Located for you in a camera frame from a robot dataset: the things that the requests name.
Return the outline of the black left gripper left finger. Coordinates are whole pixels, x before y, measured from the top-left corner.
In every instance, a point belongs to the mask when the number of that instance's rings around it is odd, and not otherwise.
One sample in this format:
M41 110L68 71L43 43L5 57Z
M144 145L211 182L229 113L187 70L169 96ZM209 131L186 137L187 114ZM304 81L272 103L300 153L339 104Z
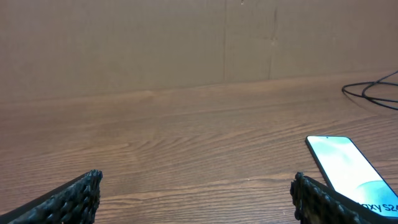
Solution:
M91 170L1 215L1 223L92 224L100 205L102 178L100 170Z

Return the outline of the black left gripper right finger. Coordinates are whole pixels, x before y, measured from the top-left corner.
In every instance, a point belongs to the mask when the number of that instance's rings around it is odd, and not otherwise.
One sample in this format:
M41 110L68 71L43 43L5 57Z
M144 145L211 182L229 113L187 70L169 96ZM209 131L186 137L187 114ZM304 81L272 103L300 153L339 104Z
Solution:
M397 224L318 181L296 173L290 194L300 224Z

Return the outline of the blue Samsung Galaxy smartphone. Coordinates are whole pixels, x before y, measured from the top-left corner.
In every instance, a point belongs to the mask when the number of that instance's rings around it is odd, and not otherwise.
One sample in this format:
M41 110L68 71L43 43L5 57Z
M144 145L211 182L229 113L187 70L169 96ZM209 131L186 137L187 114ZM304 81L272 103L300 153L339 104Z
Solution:
M345 136L307 136L308 146L327 186L388 218L397 218L397 194Z

